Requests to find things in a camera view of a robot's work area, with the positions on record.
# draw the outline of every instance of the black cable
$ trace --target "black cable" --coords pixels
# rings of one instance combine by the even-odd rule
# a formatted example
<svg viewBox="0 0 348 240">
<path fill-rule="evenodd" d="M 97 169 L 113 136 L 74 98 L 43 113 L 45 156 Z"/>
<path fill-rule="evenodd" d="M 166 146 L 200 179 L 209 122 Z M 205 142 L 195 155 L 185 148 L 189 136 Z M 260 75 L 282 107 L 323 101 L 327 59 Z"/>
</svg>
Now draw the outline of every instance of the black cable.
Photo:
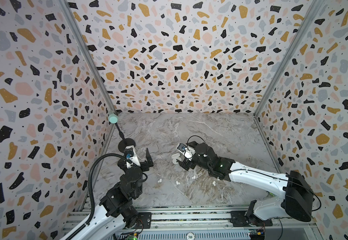
<svg viewBox="0 0 348 240">
<path fill-rule="evenodd" d="M 71 240 L 77 233 L 79 233 L 86 225 L 90 225 L 90 221 L 93 219 L 94 217 L 94 212 L 95 212 L 95 201 L 94 201 L 94 194 L 93 194 L 93 173 L 95 170 L 95 167 L 98 165 L 98 163 L 100 162 L 100 160 L 104 159 L 105 157 L 119 157 L 121 159 L 126 160 L 126 158 L 122 155 L 116 154 L 116 153 L 107 153 L 104 154 L 102 156 L 100 156 L 99 158 L 97 158 L 97 160 L 95 160 L 95 162 L 93 163 L 93 165 L 90 168 L 90 172 L 89 172 L 89 177 L 88 177 L 88 192 L 89 192 L 89 197 L 90 197 L 90 206 L 91 206 L 91 210 L 90 210 L 90 215 L 89 218 L 87 219 L 87 221 L 80 226 L 74 233 L 72 233 L 69 237 L 66 238 L 66 240 Z"/>
<path fill-rule="evenodd" d="M 281 222 L 281 219 L 280 218 L 278 218 L 278 220 L 279 220 L 279 223 L 281 223 L 281 226 L 282 226 L 282 233 L 281 233 L 281 235 L 280 235 L 280 237 L 278 238 L 278 240 L 282 237 L 282 235 L 283 235 L 283 224 L 282 224 L 282 222 Z"/>
<path fill-rule="evenodd" d="M 146 177 L 145 179 L 142 179 L 142 182 L 146 182 L 146 180 L 148 179 L 148 176 L 147 176 L 147 174 L 144 173 L 144 172 L 143 172 L 142 174 L 145 175 L 145 177 Z"/>
<path fill-rule="evenodd" d="M 317 209 L 314 209 L 314 210 L 311 210 L 311 211 L 314 212 L 314 211 L 317 211 L 317 210 L 319 210 L 319 209 L 321 208 L 321 201 L 320 201 L 319 197 L 318 197 L 313 191 L 311 191 L 310 189 L 306 188 L 306 187 L 303 186 L 303 185 L 300 185 L 300 184 L 298 184 L 298 183 L 295 183 L 295 182 L 292 182 L 292 181 L 289 181 L 289 180 L 285 180 L 285 179 L 277 178 L 277 177 L 274 177 L 274 176 L 270 176 L 270 175 L 267 175 L 267 174 L 264 174 L 264 173 L 261 173 L 261 172 L 255 171 L 255 170 L 250 170 L 250 169 L 235 169 L 235 170 L 232 170 L 231 172 L 235 172 L 235 171 L 239 171 L 239 170 L 245 170 L 245 171 L 248 170 L 248 171 L 251 171 L 251 172 L 256 172 L 256 173 L 259 173 L 259 174 L 261 174 L 261 175 L 265 175 L 265 176 L 267 176 L 267 177 L 271 177 L 271 178 L 274 178 L 274 179 L 283 180 L 283 181 L 286 181 L 286 182 L 291 182 L 292 184 L 301 186 L 302 188 L 304 188 L 304 189 L 306 189 L 307 191 L 309 191 L 310 193 L 312 193 L 312 194 L 318 199 L 318 201 L 319 201 L 319 207 L 318 207 Z"/>
</svg>

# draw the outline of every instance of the black bracket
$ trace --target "black bracket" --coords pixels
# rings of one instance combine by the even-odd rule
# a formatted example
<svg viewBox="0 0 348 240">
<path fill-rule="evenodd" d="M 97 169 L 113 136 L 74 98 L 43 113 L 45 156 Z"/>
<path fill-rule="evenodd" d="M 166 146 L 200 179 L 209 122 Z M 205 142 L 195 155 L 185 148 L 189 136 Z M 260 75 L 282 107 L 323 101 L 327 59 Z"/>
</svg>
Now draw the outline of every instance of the black bracket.
<svg viewBox="0 0 348 240">
<path fill-rule="evenodd" d="M 149 229 L 151 226 L 151 212 L 139 212 L 137 217 L 137 223 L 137 228 L 142 228 L 143 226 L 143 229 Z"/>
</svg>

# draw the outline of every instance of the white plastic object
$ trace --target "white plastic object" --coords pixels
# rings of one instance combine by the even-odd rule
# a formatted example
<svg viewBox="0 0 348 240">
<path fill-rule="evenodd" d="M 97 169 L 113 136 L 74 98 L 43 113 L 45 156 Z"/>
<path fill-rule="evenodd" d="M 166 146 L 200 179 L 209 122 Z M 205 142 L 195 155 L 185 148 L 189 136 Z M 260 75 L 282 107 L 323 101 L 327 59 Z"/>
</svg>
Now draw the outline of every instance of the white plastic object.
<svg viewBox="0 0 348 240">
<path fill-rule="evenodd" d="M 188 232 L 188 233 L 186 234 L 186 239 L 187 239 L 187 240 L 194 240 L 194 239 L 195 239 L 194 233 Z"/>
</svg>

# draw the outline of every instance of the wire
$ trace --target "wire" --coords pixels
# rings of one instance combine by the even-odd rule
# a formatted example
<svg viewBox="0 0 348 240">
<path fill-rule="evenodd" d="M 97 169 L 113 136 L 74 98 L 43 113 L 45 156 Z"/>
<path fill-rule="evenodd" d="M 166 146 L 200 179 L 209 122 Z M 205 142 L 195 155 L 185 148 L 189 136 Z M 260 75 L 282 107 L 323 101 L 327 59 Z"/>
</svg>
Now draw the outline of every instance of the wire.
<svg viewBox="0 0 348 240">
<path fill-rule="evenodd" d="M 148 179 L 148 176 L 147 176 L 147 174 L 144 173 L 144 172 L 143 172 L 142 174 L 145 175 L 145 177 L 146 177 L 145 179 L 142 179 L 142 182 L 146 182 L 146 180 Z"/>
<path fill-rule="evenodd" d="M 281 235 L 280 235 L 280 237 L 278 238 L 278 240 L 282 237 L 282 235 L 283 235 L 283 224 L 282 224 L 282 222 L 281 222 L 281 219 L 280 218 L 278 218 L 278 220 L 279 220 L 279 223 L 281 223 L 281 226 L 282 226 L 282 233 L 281 233 Z"/>
<path fill-rule="evenodd" d="M 256 172 L 256 173 L 259 173 L 259 174 L 261 174 L 261 175 L 265 175 L 265 176 L 267 176 L 267 177 L 271 177 L 271 178 L 274 178 L 274 179 L 283 180 L 283 181 L 286 181 L 286 182 L 291 182 L 292 184 L 301 186 L 302 188 L 304 188 L 304 189 L 306 189 L 307 191 L 309 191 L 310 193 L 312 193 L 312 194 L 318 199 L 318 201 L 319 201 L 319 207 L 318 207 L 317 209 L 314 209 L 314 210 L 311 210 L 311 211 L 314 212 L 314 211 L 317 211 L 317 210 L 319 210 L 319 209 L 321 208 L 321 201 L 320 201 L 319 197 L 318 197 L 312 190 L 306 188 L 306 187 L 303 186 L 303 185 L 300 185 L 300 184 L 298 184 L 298 183 L 292 182 L 292 181 L 290 181 L 290 180 L 286 180 L 286 179 L 281 179 L 281 178 L 278 178 L 278 177 L 270 176 L 270 175 L 267 175 L 267 174 L 264 174 L 264 173 L 261 173 L 261 172 L 255 171 L 255 170 L 251 170 L 251 169 L 235 169 L 235 170 L 232 170 L 231 172 L 240 171 L 240 170 L 245 170 L 245 171 L 248 170 L 248 171 L 251 171 L 251 172 Z"/>
</svg>

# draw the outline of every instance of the metal corner post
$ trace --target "metal corner post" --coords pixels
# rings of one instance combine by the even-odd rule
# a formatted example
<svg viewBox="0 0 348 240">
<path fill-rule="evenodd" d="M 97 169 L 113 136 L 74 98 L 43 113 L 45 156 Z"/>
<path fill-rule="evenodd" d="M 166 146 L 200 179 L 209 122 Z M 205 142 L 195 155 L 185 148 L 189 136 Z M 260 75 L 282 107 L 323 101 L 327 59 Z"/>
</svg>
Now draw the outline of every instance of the metal corner post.
<svg viewBox="0 0 348 240">
<path fill-rule="evenodd" d="M 295 35 L 294 40 L 292 41 L 291 45 L 289 46 L 287 52 L 285 53 L 280 67 L 277 69 L 277 71 L 274 74 L 274 77 L 272 78 L 270 84 L 267 86 L 266 91 L 263 94 L 263 97 L 258 105 L 258 107 L 255 110 L 254 113 L 254 121 L 255 124 L 258 127 L 259 133 L 264 141 L 264 145 L 266 146 L 267 151 L 269 152 L 272 162 L 277 170 L 277 172 L 282 173 L 281 166 L 279 165 L 274 153 L 271 150 L 271 147 L 269 146 L 269 143 L 266 139 L 266 136 L 264 134 L 263 128 L 261 127 L 259 121 L 258 121 L 258 116 L 262 112 L 263 108 L 266 106 L 267 100 L 270 98 L 272 91 L 274 90 L 275 86 L 278 84 L 280 78 L 282 77 L 282 73 L 286 69 L 289 61 L 291 60 L 292 56 L 298 49 L 298 46 L 300 45 L 301 41 L 303 40 L 304 36 L 307 34 L 308 29 L 313 22 L 314 18 L 317 16 L 319 10 L 323 6 L 323 3 L 325 0 L 313 0 L 310 8 L 307 10 L 306 16 L 303 20 L 303 22 L 300 25 L 300 28 L 298 32 Z"/>
<path fill-rule="evenodd" d="M 262 100 L 260 101 L 260 103 L 258 104 L 258 107 L 255 110 L 255 118 L 259 116 L 260 112 L 266 105 L 267 100 L 270 98 L 272 91 L 274 90 L 275 86 L 278 84 L 280 78 L 282 77 L 282 73 L 284 72 L 292 56 L 298 49 L 298 46 L 303 40 L 304 36 L 307 34 L 308 28 L 310 27 L 314 18 L 316 17 L 319 10 L 323 6 L 324 2 L 325 0 L 313 0 L 310 8 L 307 10 L 306 16 L 304 20 L 301 22 L 300 28 L 295 34 L 295 37 L 292 43 L 290 44 L 288 50 L 286 51 L 279 68 L 275 72 L 274 77 L 272 78 L 270 84 L 267 86 L 267 89 L 263 94 Z"/>
<path fill-rule="evenodd" d="M 58 0 L 59 8 L 62 11 L 63 16 L 66 19 L 67 25 L 69 26 L 71 32 L 73 33 L 73 36 L 77 42 L 78 47 L 80 48 L 83 57 L 86 60 L 87 65 L 89 66 L 90 71 L 94 75 L 94 79 L 97 82 L 98 87 L 100 88 L 100 91 L 103 95 L 103 98 L 106 101 L 107 106 L 109 109 L 114 113 L 118 114 L 117 111 L 114 108 L 113 102 L 111 101 L 111 98 L 109 97 L 109 94 L 107 93 L 106 87 L 104 86 L 102 82 L 102 78 L 100 76 L 100 73 L 97 70 L 97 67 L 95 66 L 94 60 L 92 59 L 89 50 L 87 49 L 87 46 L 85 44 L 85 41 L 83 40 L 81 31 L 79 30 L 79 27 L 74 20 L 73 13 L 70 11 L 70 7 L 66 0 Z"/>
</svg>

